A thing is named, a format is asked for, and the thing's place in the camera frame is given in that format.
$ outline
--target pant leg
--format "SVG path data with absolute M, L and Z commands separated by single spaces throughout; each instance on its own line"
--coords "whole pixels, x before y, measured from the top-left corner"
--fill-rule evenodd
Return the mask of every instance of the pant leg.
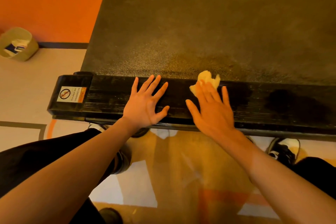
M 97 129 L 90 128 L 80 133 L 36 141 L 0 152 L 0 197 L 40 169 L 99 133 L 101 132 Z M 111 174 L 113 168 L 114 160 L 107 168 L 100 182 Z M 92 223 L 101 223 L 100 221 L 102 220 L 102 217 L 90 199 L 85 201 L 71 223 L 82 223 L 81 220 L 85 219 L 95 220 Z
M 307 157 L 296 163 L 291 169 L 336 199 L 336 167 L 323 159 Z

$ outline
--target trash can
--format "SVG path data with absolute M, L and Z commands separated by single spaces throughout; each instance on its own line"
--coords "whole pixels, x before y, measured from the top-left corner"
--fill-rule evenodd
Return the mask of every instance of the trash can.
M 5 58 L 26 61 L 38 49 L 39 45 L 36 40 L 29 31 L 23 28 L 11 28 L 0 36 L 0 55 Z

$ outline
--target orange wall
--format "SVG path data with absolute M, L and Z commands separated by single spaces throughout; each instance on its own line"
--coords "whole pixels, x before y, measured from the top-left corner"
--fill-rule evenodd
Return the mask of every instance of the orange wall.
M 88 43 L 102 0 L 0 0 L 0 31 L 23 27 L 37 41 Z

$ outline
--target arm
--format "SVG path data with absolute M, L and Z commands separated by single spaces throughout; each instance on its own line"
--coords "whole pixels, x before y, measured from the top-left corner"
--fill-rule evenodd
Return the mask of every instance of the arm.
M 287 223 L 335 223 L 336 201 L 252 144 L 234 128 L 226 87 L 223 101 L 210 83 L 197 82 L 201 112 L 191 100 L 187 106 L 195 125 L 218 143 L 248 173 L 252 182 Z
M 120 147 L 139 128 L 156 124 L 167 115 L 155 105 L 168 83 L 152 96 L 161 77 L 154 76 L 137 92 L 132 86 L 123 117 L 105 132 L 41 169 L 0 199 L 1 223 L 69 223 L 96 187 Z

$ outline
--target forearm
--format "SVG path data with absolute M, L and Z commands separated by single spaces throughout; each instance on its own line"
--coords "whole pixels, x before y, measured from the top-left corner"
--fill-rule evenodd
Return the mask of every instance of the forearm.
M 246 170 L 252 182 L 288 223 L 334 223 L 336 201 L 265 154 L 241 132 L 220 145 Z
M 0 199 L 2 223 L 70 221 L 117 151 L 135 131 L 134 125 L 122 118 L 105 132 L 32 175 Z M 8 214 L 12 209 L 20 214 Z M 61 220 L 64 212 L 67 219 Z

